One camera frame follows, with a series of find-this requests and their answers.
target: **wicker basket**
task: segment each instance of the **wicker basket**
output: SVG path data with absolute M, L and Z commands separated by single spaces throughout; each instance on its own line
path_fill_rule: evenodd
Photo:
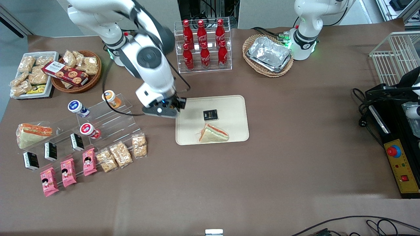
M 276 42 L 278 44 L 280 44 L 280 41 L 276 40 L 275 38 L 271 37 L 271 36 L 267 36 L 267 35 L 263 35 L 263 34 L 256 34 L 253 35 L 251 37 L 249 37 L 247 40 L 245 40 L 244 45 L 242 46 L 242 55 L 245 59 L 245 61 L 258 73 L 265 75 L 267 77 L 271 77 L 271 78 L 275 78 L 275 77 L 280 77 L 284 74 L 286 74 L 286 72 L 291 68 L 291 66 L 293 65 L 293 57 L 289 60 L 289 62 L 286 64 L 286 66 L 283 68 L 283 70 L 280 73 L 273 73 L 271 71 L 269 71 L 267 68 L 263 67 L 262 65 L 254 62 L 253 60 L 249 59 L 247 57 L 247 51 L 248 49 L 252 46 L 252 44 L 254 43 L 254 41 L 258 38 L 258 37 L 263 37 L 266 36 L 267 38 L 271 39 L 273 42 Z
M 93 86 L 95 86 L 98 83 L 99 78 L 101 77 L 102 63 L 101 63 L 101 59 L 98 57 L 98 55 L 96 55 L 96 54 L 94 54 L 93 52 L 90 52 L 90 51 L 79 51 L 79 52 L 85 57 L 96 57 L 96 60 L 98 61 L 98 66 L 99 66 L 98 73 L 96 75 L 94 75 L 93 77 L 89 76 L 89 81 L 85 85 L 83 85 L 82 87 L 71 87 L 69 89 L 66 89 L 66 87 L 64 87 L 64 84 L 61 82 L 61 80 L 51 77 L 52 84 L 54 85 L 54 87 L 56 89 L 60 90 L 61 92 L 65 92 L 65 93 L 83 93 L 83 92 L 86 92 L 87 90 L 93 88 Z M 58 62 L 64 64 L 63 58 L 60 58 L 58 60 Z

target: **emergency stop button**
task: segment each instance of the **emergency stop button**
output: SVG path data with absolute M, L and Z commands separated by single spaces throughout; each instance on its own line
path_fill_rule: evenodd
M 397 145 L 392 145 L 386 149 L 386 153 L 392 157 L 399 158 L 401 156 L 401 149 Z

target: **control panel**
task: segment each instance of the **control panel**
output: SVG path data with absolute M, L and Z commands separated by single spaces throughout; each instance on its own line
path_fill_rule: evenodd
M 399 139 L 383 145 L 401 193 L 418 193 L 419 187 L 414 179 L 407 157 Z

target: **table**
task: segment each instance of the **table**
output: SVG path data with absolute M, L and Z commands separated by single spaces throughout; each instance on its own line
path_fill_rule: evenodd
M 63 119 L 70 115 L 70 100 L 92 106 L 101 101 L 101 88 L 77 95 L 56 91 L 46 100 L 10 100 L 0 124 L 0 232 L 181 236 L 223 228 L 227 236 L 291 235 L 346 215 L 418 225 L 420 200 L 400 199 L 384 151 L 358 126 L 358 101 L 351 97 L 353 87 L 365 91 L 377 83 L 368 53 L 390 32 L 403 30 L 400 20 L 324 27 L 309 59 L 270 79 L 242 58 L 242 43 L 255 32 L 235 29 L 233 70 L 185 74 L 192 86 L 185 96 L 242 95 L 248 141 L 179 146 L 175 120 L 137 117 L 148 137 L 147 158 L 115 172 L 80 177 L 80 183 L 48 198 L 39 176 L 16 155 L 17 125 Z M 31 52 L 63 54 L 66 49 L 94 51 L 104 66 L 110 61 L 99 37 L 29 37 Z M 170 60 L 175 64 L 175 55 Z M 141 83 L 114 64 L 107 88 L 123 93 L 136 112 L 141 106 L 134 91 Z M 180 79 L 177 86 L 184 88 Z M 369 232 L 363 219 L 325 227 Z

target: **floor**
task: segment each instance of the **floor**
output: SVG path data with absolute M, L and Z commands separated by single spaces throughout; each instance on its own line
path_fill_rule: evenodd
M 37 35 L 47 37 L 81 36 L 82 32 L 67 17 L 57 0 L 0 0 L 17 19 Z M 341 25 L 371 24 L 382 22 L 375 0 L 357 0 L 344 17 Z M 16 75 L 16 68 L 28 50 L 26 38 L 19 38 L 0 24 L 0 120 L 9 101 L 8 83 Z

